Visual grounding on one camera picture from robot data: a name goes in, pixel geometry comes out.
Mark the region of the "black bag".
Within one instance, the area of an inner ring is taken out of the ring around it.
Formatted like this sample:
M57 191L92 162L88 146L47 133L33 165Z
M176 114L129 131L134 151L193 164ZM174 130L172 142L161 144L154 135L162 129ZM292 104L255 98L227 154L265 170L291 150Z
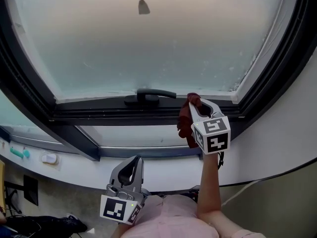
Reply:
M74 233L87 230L87 226L74 217L14 216L7 218L6 225L30 238L70 238Z

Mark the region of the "small black box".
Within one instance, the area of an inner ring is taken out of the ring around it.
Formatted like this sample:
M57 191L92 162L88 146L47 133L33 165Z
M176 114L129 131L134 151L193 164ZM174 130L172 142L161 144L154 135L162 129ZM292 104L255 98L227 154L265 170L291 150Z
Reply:
M195 202L198 201L199 190L200 190L199 185L196 185L189 189L190 198L193 199Z

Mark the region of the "teal tube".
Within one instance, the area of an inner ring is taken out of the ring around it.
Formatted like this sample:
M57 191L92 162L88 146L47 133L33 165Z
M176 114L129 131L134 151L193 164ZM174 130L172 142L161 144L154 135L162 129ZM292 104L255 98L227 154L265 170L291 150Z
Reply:
M18 156L18 157L21 158L21 159L24 158L23 153L21 153L20 151L14 149L13 147L10 148L10 152L11 152L12 154L14 154L15 156Z

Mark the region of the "bagged white slipper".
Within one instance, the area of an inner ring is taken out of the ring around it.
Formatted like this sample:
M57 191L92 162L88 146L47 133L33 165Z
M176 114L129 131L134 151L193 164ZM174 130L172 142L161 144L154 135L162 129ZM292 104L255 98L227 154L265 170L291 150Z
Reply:
M58 171L61 169L61 160L58 154L43 151L39 156L39 161L44 165L54 168Z

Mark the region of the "dark red cloth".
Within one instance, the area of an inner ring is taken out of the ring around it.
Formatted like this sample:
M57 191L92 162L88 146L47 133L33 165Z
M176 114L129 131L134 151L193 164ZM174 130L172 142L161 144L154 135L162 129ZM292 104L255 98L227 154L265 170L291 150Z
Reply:
M179 112L179 118L177 123L178 135L181 138L186 138L189 148L196 148L198 144L195 142L192 136L191 125L193 124L189 103L192 103L199 111L202 111L202 103L200 96L196 93L187 94L187 99Z

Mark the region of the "person's left forearm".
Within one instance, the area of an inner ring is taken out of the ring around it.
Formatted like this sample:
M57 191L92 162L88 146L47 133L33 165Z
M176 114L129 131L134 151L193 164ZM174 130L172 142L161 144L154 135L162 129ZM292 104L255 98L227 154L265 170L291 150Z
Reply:
M112 238L121 238L122 235L124 235L128 230L132 228L132 225L127 224L118 224L115 232L112 235Z

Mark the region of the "person's right forearm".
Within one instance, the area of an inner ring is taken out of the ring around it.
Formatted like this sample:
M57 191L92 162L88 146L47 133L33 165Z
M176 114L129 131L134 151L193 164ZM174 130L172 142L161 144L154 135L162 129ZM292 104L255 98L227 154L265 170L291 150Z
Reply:
M221 211L218 154L205 155L197 204L199 230L211 238L247 238L249 231L228 219Z

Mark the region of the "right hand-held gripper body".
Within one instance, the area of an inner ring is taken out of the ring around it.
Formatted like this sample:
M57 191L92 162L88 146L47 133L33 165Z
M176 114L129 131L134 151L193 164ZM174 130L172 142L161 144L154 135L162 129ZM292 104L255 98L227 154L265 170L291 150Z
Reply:
M231 128L228 117L211 117L209 120L193 123L192 136L206 155L228 150L230 148Z

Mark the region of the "person's pink shirt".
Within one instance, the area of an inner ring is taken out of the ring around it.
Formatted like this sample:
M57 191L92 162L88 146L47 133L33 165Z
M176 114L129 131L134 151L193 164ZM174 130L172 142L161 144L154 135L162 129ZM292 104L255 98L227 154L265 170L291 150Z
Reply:
M196 212L196 202L187 196L148 196L134 225L121 238L222 238Z

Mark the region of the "small low glass pane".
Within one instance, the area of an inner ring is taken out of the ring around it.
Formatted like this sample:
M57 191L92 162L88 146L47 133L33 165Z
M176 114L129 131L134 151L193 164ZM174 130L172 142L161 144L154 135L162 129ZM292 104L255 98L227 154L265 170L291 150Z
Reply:
M81 126L95 142L107 147L187 146L176 125Z

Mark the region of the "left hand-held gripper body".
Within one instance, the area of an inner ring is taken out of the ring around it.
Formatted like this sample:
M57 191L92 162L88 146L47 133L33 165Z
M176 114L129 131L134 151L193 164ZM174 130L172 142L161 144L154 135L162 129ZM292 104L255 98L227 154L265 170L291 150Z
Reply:
M100 217L132 225L145 205L149 191L135 185L107 185L101 196Z

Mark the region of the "white window sill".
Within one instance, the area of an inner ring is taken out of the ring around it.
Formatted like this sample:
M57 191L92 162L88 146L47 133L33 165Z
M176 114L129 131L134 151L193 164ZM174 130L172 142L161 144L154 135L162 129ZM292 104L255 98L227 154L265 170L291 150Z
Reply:
M21 150L18 144L5 142L0 156L40 175L62 182L104 189L109 182L112 169L121 160L103 158L93 162L74 154L60 154L60 171L39 161L43 152L31 148L30 158L21 159L10 152L13 147ZM220 185L233 185L253 180L275 177L295 170L317 160L317 144L310 139L283 139L272 145L264 141L249 142L242 134L236 138L228 152L224 154L224 165L219 171ZM145 159L143 187L149 191L176 191L189 189L200 183L203 162L198 157Z

